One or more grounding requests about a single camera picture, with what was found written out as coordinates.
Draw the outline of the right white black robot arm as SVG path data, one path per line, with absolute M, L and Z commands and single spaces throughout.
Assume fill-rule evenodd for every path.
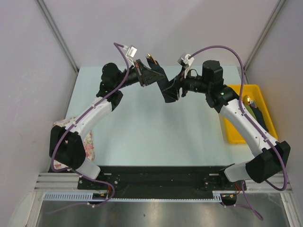
M 208 105 L 236 128 L 254 156 L 251 161 L 232 164 L 221 170 L 223 179 L 262 183 L 285 170 L 290 153 L 289 144 L 286 141 L 279 142 L 256 119 L 249 116 L 238 94 L 224 84 L 223 68 L 218 61 L 205 61 L 200 76 L 187 76 L 185 72 L 185 68 L 182 68 L 174 79 L 160 89 L 165 102 L 175 102 L 179 97 L 186 96 L 188 91 L 205 94 Z

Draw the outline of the gold knife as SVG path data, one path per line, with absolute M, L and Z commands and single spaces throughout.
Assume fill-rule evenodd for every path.
M 146 60 L 149 65 L 158 65 L 158 62 L 152 57 L 150 53 L 147 53 Z

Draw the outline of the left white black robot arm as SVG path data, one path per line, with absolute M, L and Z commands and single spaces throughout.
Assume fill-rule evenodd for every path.
M 101 170 L 86 157 L 84 139 L 102 118 L 119 105 L 123 97 L 121 88 L 135 83 L 145 87 L 165 78 L 154 58 L 148 56 L 146 60 L 147 66 L 136 60 L 124 71 L 112 62 L 103 66 L 94 102 L 65 126 L 55 125 L 51 129 L 49 156 L 53 162 L 58 161 L 82 176 L 97 179 Z

